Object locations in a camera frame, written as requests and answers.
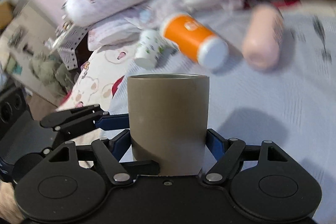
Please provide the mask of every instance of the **bed sheet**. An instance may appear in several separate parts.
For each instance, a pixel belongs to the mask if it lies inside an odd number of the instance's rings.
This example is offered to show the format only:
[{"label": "bed sheet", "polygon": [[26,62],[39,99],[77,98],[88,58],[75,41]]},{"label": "bed sheet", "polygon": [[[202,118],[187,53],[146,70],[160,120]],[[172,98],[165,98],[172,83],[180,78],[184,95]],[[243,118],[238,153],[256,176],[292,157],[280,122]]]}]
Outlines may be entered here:
[{"label": "bed sheet", "polygon": [[[127,77],[148,73],[184,73],[210,77],[208,127],[225,138],[239,138],[251,145],[273,140],[300,163],[321,185],[322,202],[314,216],[317,223],[336,220],[336,18],[318,16],[323,39],[314,28],[315,17],[283,12],[286,31],[278,67],[268,73],[251,69],[237,50],[247,31],[250,12],[228,16],[203,14],[209,25],[231,44],[225,66],[215,73],[177,54],[158,68],[146,71],[131,64],[111,101],[110,113],[128,112]],[[120,131],[102,132],[114,137]],[[132,160],[129,150],[123,161]],[[215,159],[207,150],[204,170]],[[246,163],[244,168],[254,162]]]},{"label": "bed sheet", "polygon": [[[58,111],[99,104],[108,110],[110,101],[118,89],[135,53],[136,43],[103,46],[94,51],[86,62],[71,95]],[[77,145],[91,144],[100,129],[75,139]]]}]

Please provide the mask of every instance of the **pink bottle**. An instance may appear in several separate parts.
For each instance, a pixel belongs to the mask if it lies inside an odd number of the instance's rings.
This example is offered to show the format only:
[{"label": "pink bottle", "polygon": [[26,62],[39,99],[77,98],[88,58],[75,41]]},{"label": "pink bottle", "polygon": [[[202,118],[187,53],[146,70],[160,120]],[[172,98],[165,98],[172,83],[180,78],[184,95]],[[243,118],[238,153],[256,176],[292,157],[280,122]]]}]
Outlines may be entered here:
[{"label": "pink bottle", "polygon": [[284,19],[278,8],[271,4],[256,6],[243,42],[246,62],[257,70],[275,67],[280,57],[283,30]]}]

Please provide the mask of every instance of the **light blue sheet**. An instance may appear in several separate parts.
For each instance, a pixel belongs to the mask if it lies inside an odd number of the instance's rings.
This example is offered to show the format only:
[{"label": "light blue sheet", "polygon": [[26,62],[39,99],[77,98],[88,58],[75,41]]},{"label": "light blue sheet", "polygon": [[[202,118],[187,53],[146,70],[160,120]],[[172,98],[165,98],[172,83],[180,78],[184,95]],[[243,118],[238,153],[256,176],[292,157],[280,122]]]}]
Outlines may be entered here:
[{"label": "light blue sheet", "polygon": [[[148,73],[187,73],[210,76],[208,128],[225,138],[247,144],[273,140],[299,162],[321,185],[323,198],[314,219],[336,223],[336,19],[320,17],[325,48],[313,27],[313,16],[284,14],[286,32],[279,66],[272,72],[252,70],[237,51],[224,67],[210,73],[181,54],[162,60],[146,71],[132,64],[126,76]],[[249,24],[250,13],[200,15],[238,48]],[[127,77],[111,101],[111,114],[127,113]],[[112,137],[120,131],[104,132]],[[131,151],[124,160],[132,160]],[[204,167],[215,163],[206,152]]]}]

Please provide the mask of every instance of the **silver screw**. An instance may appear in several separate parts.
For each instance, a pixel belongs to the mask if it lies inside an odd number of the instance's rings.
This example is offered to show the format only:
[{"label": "silver screw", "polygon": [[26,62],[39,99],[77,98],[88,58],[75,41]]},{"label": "silver screw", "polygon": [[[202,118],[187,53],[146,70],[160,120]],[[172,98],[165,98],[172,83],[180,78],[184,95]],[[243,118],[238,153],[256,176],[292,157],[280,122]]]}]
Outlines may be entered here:
[{"label": "silver screw", "polygon": [[210,173],[205,177],[208,181],[217,182],[223,179],[223,176],[218,173]]},{"label": "silver screw", "polygon": [[50,152],[51,152],[51,150],[50,150],[49,148],[46,148],[46,149],[43,150],[42,153],[43,153],[44,155],[48,155]]},{"label": "silver screw", "polygon": [[119,173],[113,176],[113,179],[117,182],[125,182],[128,181],[130,178],[130,175],[127,173]]},{"label": "silver screw", "polygon": [[164,181],[164,182],[163,182],[163,185],[164,185],[164,186],[172,186],[173,183],[172,183],[171,181],[167,180],[167,181]]}]

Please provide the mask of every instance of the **wooden floor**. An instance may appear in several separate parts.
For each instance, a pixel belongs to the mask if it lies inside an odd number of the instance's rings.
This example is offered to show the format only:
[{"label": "wooden floor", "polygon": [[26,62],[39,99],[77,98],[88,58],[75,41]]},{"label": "wooden floor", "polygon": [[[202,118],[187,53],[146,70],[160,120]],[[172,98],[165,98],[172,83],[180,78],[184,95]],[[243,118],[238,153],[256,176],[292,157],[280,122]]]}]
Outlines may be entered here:
[{"label": "wooden floor", "polygon": [[40,121],[44,116],[56,110],[56,106],[34,94],[26,99],[30,107],[33,119]]}]

